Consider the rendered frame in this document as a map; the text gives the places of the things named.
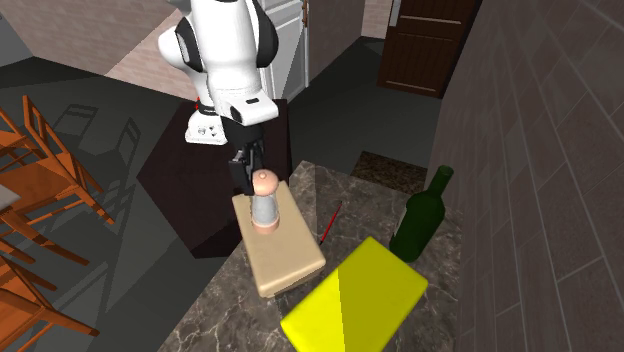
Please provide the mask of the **wooden pepper grinder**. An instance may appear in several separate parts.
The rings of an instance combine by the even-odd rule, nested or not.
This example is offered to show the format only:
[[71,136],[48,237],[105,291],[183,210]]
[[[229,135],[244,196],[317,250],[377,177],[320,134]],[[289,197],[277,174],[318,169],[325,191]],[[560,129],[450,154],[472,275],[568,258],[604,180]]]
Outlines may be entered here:
[[260,169],[252,175],[254,195],[251,201],[251,219],[254,229],[260,234],[271,234],[280,221],[275,192],[279,179],[268,169]]

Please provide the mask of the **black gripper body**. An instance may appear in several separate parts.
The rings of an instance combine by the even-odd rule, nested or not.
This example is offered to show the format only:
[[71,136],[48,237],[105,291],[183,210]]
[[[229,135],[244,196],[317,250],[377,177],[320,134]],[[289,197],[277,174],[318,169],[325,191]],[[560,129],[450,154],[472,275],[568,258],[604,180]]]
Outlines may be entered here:
[[242,124],[222,117],[224,133],[229,143],[235,149],[236,161],[250,160],[249,152],[254,151],[254,157],[260,161],[264,156],[264,130],[261,124],[243,126]]

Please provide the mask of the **red and black pen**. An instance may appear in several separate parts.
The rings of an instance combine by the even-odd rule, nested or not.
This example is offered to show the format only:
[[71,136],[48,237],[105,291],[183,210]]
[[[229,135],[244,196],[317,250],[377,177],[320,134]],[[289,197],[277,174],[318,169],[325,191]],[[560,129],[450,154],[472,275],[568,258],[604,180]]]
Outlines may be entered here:
[[324,243],[324,241],[325,241],[325,239],[326,239],[327,235],[329,234],[330,229],[331,229],[331,227],[332,227],[332,225],[333,225],[333,223],[334,223],[334,221],[335,221],[335,219],[336,219],[336,217],[337,217],[337,214],[339,213],[339,211],[340,211],[340,209],[341,209],[341,207],[342,207],[342,204],[343,204],[343,202],[342,202],[342,201],[340,201],[340,202],[338,203],[337,209],[336,209],[336,210],[335,210],[335,212],[333,213],[333,215],[332,215],[332,217],[331,217],[331,219],[330,219],[330,222],[328,223],[327,227],[326,227],[326,228],[325,228],[325,230],[324,230],[323,235],[321,236],[321,239],[320,239],[320,241],[319,241],[319,246],[320,246],[320,245],[322,245],[322,244]]

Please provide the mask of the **yellow box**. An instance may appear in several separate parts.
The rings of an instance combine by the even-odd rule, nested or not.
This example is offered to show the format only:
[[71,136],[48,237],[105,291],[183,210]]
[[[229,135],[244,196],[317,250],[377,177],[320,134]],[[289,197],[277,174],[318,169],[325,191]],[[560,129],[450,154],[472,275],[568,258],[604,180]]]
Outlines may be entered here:
[[280,325],[298,352],[381,352],[427,286],[368,237]]

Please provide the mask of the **white cabinet door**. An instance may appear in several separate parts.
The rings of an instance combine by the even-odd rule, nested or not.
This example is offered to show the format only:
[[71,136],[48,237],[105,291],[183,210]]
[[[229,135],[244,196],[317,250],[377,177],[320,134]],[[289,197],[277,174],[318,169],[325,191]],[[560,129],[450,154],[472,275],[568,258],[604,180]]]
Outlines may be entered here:
[[308,29],[304,0],[259,0],[279,37],[277,55],[260,70],[263,89],[273,99],[291,101],[309,85]]

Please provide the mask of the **tan wooden cutting board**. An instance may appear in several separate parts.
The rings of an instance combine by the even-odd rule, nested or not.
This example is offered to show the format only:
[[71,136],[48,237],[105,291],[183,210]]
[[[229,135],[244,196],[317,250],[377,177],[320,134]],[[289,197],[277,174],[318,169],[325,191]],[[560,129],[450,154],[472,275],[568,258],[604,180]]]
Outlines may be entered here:
[[270,234],[252,226],[251,198],[232,198],[258,294],[264,298],[290,290],[321,272],[326,264],[285,181],[276,191],[280,223]]

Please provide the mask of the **orange wooden chair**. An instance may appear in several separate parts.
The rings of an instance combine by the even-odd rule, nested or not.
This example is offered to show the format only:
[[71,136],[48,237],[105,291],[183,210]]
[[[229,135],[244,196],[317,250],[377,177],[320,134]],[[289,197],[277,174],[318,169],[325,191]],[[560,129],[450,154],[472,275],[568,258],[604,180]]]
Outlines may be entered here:
[[55,309],[35,284],[55,291],[45,279],[0,256],[0,352],[6,349],[38,322],[46,325],[16,352],[25,352],[53,326],[97,337],[100,332]]
[[103,189],[58,138],[28,96],[22,97],[22,104],[24,126],[42,157],[0,172],[0,186],[18,196],[7,205],[0,205],[0,224],[8,225],[11,233],[17,232],[42,248],[86,266],[88,260],[52,242],[33,225],[81,204],[113,224],[114,219],[89,192],[90,187],[98,192]]

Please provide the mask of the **dark green wine bottle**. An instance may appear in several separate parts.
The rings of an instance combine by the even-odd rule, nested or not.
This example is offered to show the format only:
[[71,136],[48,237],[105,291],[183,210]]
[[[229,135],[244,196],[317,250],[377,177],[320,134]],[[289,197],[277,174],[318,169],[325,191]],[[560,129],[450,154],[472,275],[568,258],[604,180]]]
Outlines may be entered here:
[[450,166],[441,165],[428,188],[406,202],[402,219],[389,243],[390,251],[404,262],[418,259],[442,223],[445,217],[442,193],[453,174]]

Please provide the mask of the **dark brown wooden door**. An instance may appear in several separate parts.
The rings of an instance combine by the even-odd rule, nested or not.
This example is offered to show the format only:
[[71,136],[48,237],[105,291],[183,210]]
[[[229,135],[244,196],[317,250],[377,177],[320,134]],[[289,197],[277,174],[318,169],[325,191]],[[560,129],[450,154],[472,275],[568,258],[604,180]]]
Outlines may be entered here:
[[393,0],[377,84],[442,98],[483,0]]

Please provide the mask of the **dark robot stand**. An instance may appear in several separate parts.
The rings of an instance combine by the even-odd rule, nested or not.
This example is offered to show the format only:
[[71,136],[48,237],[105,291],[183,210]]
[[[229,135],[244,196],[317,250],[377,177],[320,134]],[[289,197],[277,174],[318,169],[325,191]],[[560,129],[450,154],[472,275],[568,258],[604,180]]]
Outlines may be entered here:
[[137,179],[193,257],[227,257],[241,241],[228,168],[235,149],[187,143],[194,110],[191,101],[179,105]]

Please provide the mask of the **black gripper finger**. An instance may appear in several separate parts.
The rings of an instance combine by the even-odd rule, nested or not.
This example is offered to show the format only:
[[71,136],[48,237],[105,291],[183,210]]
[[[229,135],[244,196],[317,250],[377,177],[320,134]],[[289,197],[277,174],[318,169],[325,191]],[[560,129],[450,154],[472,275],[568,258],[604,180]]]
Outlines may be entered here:
[[253,196],[253,173],[264,168],[263,145],[245,144],[228,164],[235,185],[243,194]]

